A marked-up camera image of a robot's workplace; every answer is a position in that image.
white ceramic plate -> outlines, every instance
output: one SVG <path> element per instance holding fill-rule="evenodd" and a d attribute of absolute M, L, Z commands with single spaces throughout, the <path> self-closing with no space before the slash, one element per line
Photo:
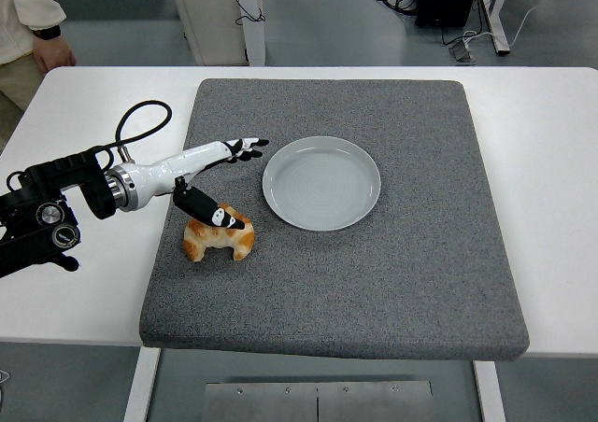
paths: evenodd
<path fill-rule="evenodd" d="M 263 172 L 272 210 L 301 229 L 335 231 L 356 223 L 376 204 L 380 173 L 361 148 L 336 137 L 308 137 L 281 148 Z"/>

wristwatch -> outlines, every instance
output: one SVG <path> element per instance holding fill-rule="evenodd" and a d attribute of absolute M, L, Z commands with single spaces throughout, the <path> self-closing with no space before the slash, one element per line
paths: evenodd
<path fill-rule="evenodd" d="M 43 30 L 32 30 L 35 37 L 49 41 L 55 37 L 60 36 L 60 25 L 54 25 L 50 28 L 44 28 Z"/>

plate rim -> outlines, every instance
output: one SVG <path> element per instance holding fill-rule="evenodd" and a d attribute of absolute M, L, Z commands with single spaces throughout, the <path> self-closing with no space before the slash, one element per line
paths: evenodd
<path fill-rule="evenodd" d="M 267 174 L 267 173 L 268 173 L 268 167 L 270 166 L 270 164 L 271 164 L 272 160 L 274 160 L 274 159 L 276 158 L 276 156 L 277 156 L 277 155 L 278 155 L 278 154 L 279 154 L 281 151 L 283 151 L 283 150 L 285 150 L 285 149 L 289 149 L 289 147 L 290 147 L 290 146 L 292 146 L 293 144 L 298 144 L 298 143 L 300 143 L 300 142 L 305 142 L 306 140 L 310 140 L 310 139 L 319 139 L 319 140 L 322 140 L 322 139 L 335 139 L 336 141 L 340 141 L 341 143 L 348 144 L 348 145 L 350 145 L 350 146 L 352 146 L 352 147 L 354 147 L 354 148 L 357 148 L 359 151 L 361 151 L 361 152 L 364 154 L 364 157 L 363 157 L 363 158 L 364 158 L 364 159 L 365 159 L 367 162 L 371 163 L 371 165 L 373 165 L 373 167 L 374 167 L 374 171 L 376 172 L 375 179 L 376 179 L 377 187 L 376 187 L 376 190 L 375 190 L 375 192 L 376 192 L 376 193 L 375 193 L 374 195 L 372 195 L 372 196 L 373 196 L 372 204 L 371 204 L 371 205 L 368 207 L 368 209 L 367 209 L 367 211 L 366 211 L 366 212 L 364 212 L 362 215 L 360 215 L 360 216 L 359 216 L 359 217 L 357 217 L 356 219 L 353 219 L 351 222 L 349 222 L 349 223 L 347 223 L 347 224 L 343 224 L 343 225 L 341 225 L 341 226 L 334 227 L 334 228 L 331 228 L 331 229 L 313 229 L 313 228 L 308 228 L 308 227 L 305 227 L 305 226 L 303 226 L 303 225 L 301 225 L 301 224 L 298 224 L 298 223 L 296 223 L 296 222 L 292 222 L 292 221 L 288 220 L 286 217 L 284 217 L 283 215 L 281 215 L 281 214 L 278 212 L 278 210 L 280 209 L 280 208 L 279 208 L 279 206 L 277 206 L 277 205 L 273 205 L 273 204 L 271 203 L 271 199 L 272 199 L 272 198 L 269 198 L 269 195 L 271 194 L 270 192 L 271 192 L 272 188 L 271 188 L 271 187 L 266 187 L 266 181 L 267 181 L 267 182 L 270 182 L 270 183 L 272 182 L 272 179 L 270 179 L 270 178 L 268 177 L 268 174 Z M 355 144 L 355 143 L 353 143 L 353 142 L 350 142 L 350 141 L 349 141 L 349 140 L 347 140 L 347 139 L 343 139 L 343 138 L 341 138 L 341 137 L 336 137 L 336 136 L 332 136 L 332 135 L 311 135 L 311 136 L 308 136 L 308 137 L 302 137 L 302 138 L 299 138 L 299 139 L 295 139 L 295 140 L 293 140 L 292 142 L 289 142 L 288 144 L 286 144 L 285 146 L 283 146 L 282 148 L 280 148 L 280 149 L 279 149 L 279 150 L 278 150 L 276 153 L 274 153 L 274 154 L 272 155 L 272 157 L 270 158 L 270 160 L 269 160 L 269 161 L 268 161 L 268 163 L 266 164 L 265 168 L 263 169 L 263 175 L 262 175 L 262 193 L 263 193 L 263 197 L 265 198 L 265 200 L 266 200 L 266 202 L 267 202 L 268 206 L 270 207 L 270 209 L 271 209 L 271 210 L 272 210 L 272 211 L 273 211 L 273 212 L 274 212 L 274 213 L 275 213 L 275 214 L 276 214 L 276 215 L 277 215 L 277 216 L 278 216 L 280 219 L 282 219 L 284 222 L 286 222 L 286 223 L 288 223 L 288 224 L 292 225 L 292 226 L 293 226 L 293 227 L 295 227 L 295 228 L 299 228 L 299 229 L 302 229 L 302 230 L 304 230 L 304 231 L 310 231 L 310 232 L 332 232 L 332 231 L 340 231 L 340 230 L 342 230 L 342 229 L 346 229 L 346 228 L 348 228 L 348 227 L 350 227 L 350 226 L 354 225 L 355 223 L 357 223 L 357 222 L 361 221 L 361 220 L 362 220 L 362 219 L 364 219 L 364 218 L 365 218 L 367 215 L 369 215 L 369 213 L 370 213 L 370 212 L 371 212 L 371 211 L 374 209 L 374 207 L 376 206 L 377 200 L 378 200 L 378 199 L 379 199 L 379 197 L 380 197 L 381 190 L 382 190 L 382 179 L 381 179 L 381 177 L 380 177 L 380 171 L 379 171 L 379 169 L 377 168 L 377 164 L 376 164 L 376 162 L 374 161 L 374 159 L 372 158 L 372 156 L 371 156 L 371 155 L 370 155 L 370 154 L 369 154 L 367 151 L 365 151 L 363 148 L 361 148 L 359 145 L 357 145 L 357 144 Z"/>

gray cushion mat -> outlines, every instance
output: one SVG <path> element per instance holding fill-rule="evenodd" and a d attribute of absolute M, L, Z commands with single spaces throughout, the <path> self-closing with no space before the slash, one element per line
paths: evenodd
<path fill-rule="evenodd" d="M 372 212 L 338 232 L 281 220 L 262 193 L 269 159 L 331 135 L 377 163 Z M 264 156 L 192 184 L 253 221 L 242 261 L 182 251 L 171 205 L 140 319 L 144 345 L 363 359 L 513 359 L 528 334 L 463 86 L 453 81 L 210 79 L 185 148 L 269 139 Z"/>

robotic hand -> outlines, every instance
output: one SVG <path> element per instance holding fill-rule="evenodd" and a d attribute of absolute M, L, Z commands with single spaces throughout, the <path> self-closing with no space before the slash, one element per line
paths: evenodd
<path fill-rule="evenodd" d="M 0 226 L 7 229 L 0 239 L 0 277 L 34 263 L 54 262 L 67 271 L 77 270 L 77 260 L 63 254 L 80 242 L 77 220 L 63 195 L 72 187 L 80 187 L 100 219 L 114 215 L 118 208 L 137 210 L 153 196 L 173 193 L 175 205 L 193 218 L 209 226 L 243 229 L 242 221 L 236 221 L 202 191 L 189 187 L 187 181 L 222 162 L 259 158 L 262 153 L 255 147 L 267 144 L 258 138 L 212 142 L 147 166 L 133 163 L 127 153 L 127 162 L 106 172 L 95 157 L 105 148 L 90 148 L 13 174 L 21 188 L 10 187 L 10 176 L 11 192 L 0 196 Z"/>

